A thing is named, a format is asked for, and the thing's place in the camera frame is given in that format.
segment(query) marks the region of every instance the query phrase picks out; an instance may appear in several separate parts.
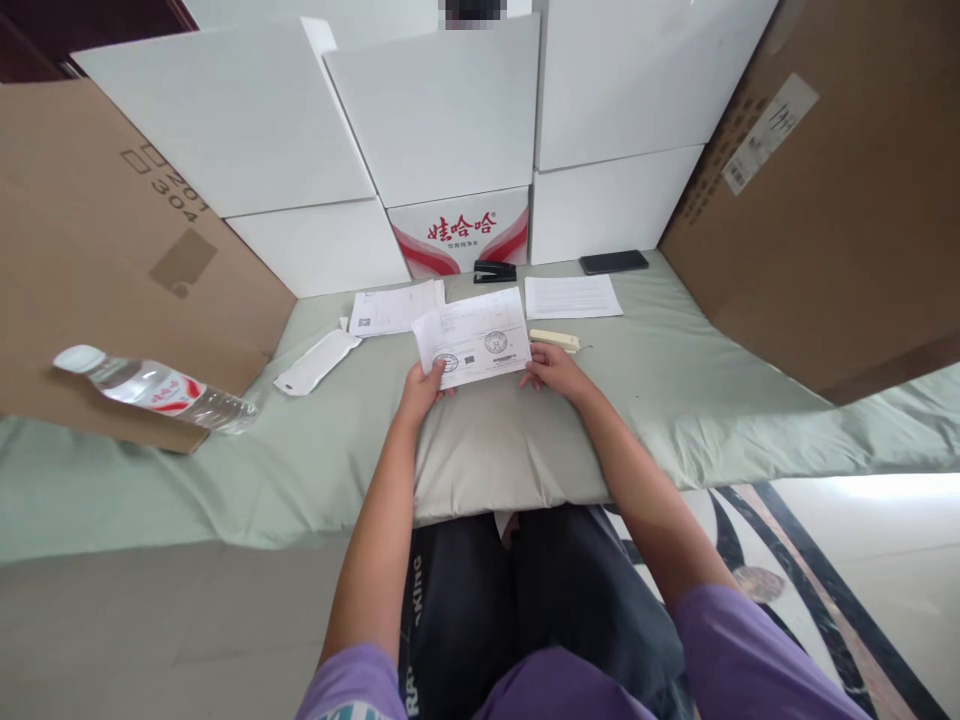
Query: mattress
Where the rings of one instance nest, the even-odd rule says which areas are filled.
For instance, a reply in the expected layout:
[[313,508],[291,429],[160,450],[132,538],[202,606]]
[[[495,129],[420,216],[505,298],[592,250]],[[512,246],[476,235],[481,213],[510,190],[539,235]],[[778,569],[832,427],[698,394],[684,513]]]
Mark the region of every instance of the mattress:
[[[716,331],[659,253],[648,257],[649,269],[612,276],[622,317],[528,326],[581,338],[577,362],[677,487],[960,471],[960,366],[833,408]],[[579,268],[520,268],[528,274]],[[470,275],[446,285],[448,302],[504,287]],[[352,293],[301,300],[247,394],[261,406],[256,425],[214,435],[192,456],[0,421],[0,562],[215,539],[282,548],[348,530],[417,361],[413,335],[364,340],[306,397],[272,383],[352,304]],[[570,405],[518,381],[461,387],[431,411],[417,453],[417,523],[609,501]]]

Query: paper document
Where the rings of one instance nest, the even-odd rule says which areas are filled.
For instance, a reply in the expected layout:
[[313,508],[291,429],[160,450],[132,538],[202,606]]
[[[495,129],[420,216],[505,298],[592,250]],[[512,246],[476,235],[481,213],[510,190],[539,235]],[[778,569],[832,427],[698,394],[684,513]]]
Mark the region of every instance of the paper document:
[[399,290],[357,293],[350,334],[372,337],[410,332],[414,320],[445,304],[443,280],[429,280]]
[[317,383],[323,380],[326,374],[333,370],[337,363],[360,342],[360,338],[343,330],[334,330],[307,350],[303,357],[290,366],[289,370],[280,373],[273,384],[287,395],[297,397],[309,395]]
[[446,361],[442,390],[523,370],[532,360],[518,288],[450,303],[417,318],[413,333],[424,372]]
[[527,319],[623,315],[609,275],[576,278],[527,278]]

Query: smartphone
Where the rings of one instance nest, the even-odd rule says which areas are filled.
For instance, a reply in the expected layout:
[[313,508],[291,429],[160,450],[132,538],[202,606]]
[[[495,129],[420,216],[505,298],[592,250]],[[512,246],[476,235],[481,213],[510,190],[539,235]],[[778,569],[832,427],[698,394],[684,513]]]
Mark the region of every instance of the smartphone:
[[580,258],[580,267],[586,275],[603,275],[622,270],[644,270],[650,267],[650,263],[639,250],[627,250],[622,253],[587,255]]

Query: bottle cap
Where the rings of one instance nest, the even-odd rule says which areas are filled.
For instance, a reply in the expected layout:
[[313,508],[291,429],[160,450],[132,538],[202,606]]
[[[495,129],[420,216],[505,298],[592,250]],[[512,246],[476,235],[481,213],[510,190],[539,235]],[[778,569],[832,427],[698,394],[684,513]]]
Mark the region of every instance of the bottle cap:
[[53,359],[53,364],[61,370],[84,373],[93,370],[106,359],[107,354],[103,350],[97,350],[89,345],[74,345],[57,355]]

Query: lap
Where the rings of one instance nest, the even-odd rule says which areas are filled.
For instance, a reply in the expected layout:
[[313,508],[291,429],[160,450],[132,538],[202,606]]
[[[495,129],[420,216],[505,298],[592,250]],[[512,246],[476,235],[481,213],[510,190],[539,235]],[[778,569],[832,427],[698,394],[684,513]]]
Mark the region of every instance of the lap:
[[518,660],[561,645],[658,717],[685,717],[683,650],[600,507],[520,514],[511,552],[492,514],[414,531],[401,631],[408,714],[471,717]]

